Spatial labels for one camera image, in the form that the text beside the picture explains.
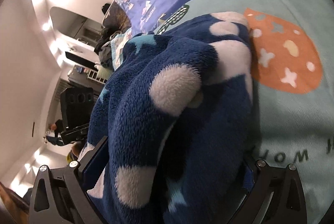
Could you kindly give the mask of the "navy fleece star garment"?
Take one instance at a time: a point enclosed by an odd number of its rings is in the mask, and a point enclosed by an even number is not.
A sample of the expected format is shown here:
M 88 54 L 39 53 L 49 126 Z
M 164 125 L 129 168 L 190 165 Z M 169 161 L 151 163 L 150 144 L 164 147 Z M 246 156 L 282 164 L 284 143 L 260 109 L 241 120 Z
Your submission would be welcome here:
M 211 223 L 243 160 L 249 24 L 237 12 L 131 38 L 97 100 L 85 150 L 108 138 L 89 197 L 108 223 Z

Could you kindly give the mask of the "dark clothes pile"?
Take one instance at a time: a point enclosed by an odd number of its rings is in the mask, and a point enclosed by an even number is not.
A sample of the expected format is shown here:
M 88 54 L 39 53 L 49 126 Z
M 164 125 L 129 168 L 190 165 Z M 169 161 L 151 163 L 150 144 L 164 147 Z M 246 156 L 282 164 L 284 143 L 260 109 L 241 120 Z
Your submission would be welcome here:
M 111 58 L 111 40 L 122 33 L 121 30 L 113 28 L 103 28 L 101 30 L 101 37 L 97 41 L 94 52 L 99 56 L 100 65 L 104 68 L 113 70 Z

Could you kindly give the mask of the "white ladder shelf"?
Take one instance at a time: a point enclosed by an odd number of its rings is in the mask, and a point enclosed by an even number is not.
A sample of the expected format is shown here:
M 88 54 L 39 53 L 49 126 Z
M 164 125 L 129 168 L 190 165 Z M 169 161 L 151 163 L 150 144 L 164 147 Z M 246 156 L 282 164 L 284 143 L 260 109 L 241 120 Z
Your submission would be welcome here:
M 87 79 L 97 82 L 99 84 L 106 84 L 107 79 L 105 79 L 98 71 L 89 69 L 87 72 Z

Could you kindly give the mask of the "light printed quilt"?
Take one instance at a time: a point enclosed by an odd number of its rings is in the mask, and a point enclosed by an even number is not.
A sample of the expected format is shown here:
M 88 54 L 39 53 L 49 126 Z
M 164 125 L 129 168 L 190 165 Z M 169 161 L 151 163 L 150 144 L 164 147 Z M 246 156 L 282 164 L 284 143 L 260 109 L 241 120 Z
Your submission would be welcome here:
M 117 70 L 123 62 L 123 48 L 125 44 L 133 37 L 132 28 L 129 28 L 123 34 L 116 35 L 110 41 L 111 59 L 113 69 Z

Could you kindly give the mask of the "dark patterned pillow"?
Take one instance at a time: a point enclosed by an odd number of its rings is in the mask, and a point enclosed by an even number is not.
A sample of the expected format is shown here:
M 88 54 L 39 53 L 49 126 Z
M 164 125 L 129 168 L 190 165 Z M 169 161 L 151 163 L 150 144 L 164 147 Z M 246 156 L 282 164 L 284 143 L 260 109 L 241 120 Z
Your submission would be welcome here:
M 101 10 L 104 13 L 104 18 L 102 20 L 103 27 L 119 30 L 123 33 L 131 27 L 130 19 L 115 1 L 111 4 L 104 4 Z

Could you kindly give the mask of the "teal printed bed blanket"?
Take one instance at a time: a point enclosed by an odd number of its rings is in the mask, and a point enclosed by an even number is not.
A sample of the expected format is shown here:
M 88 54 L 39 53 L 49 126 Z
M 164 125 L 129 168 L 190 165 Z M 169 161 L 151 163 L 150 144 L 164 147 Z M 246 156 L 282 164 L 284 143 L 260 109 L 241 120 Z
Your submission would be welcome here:
M 294 164 L 308 223 L 333 223 L 333 0 L 184 0 L 157 31 L 229 10 L 246 17 L 254 46 L 247 152 Z

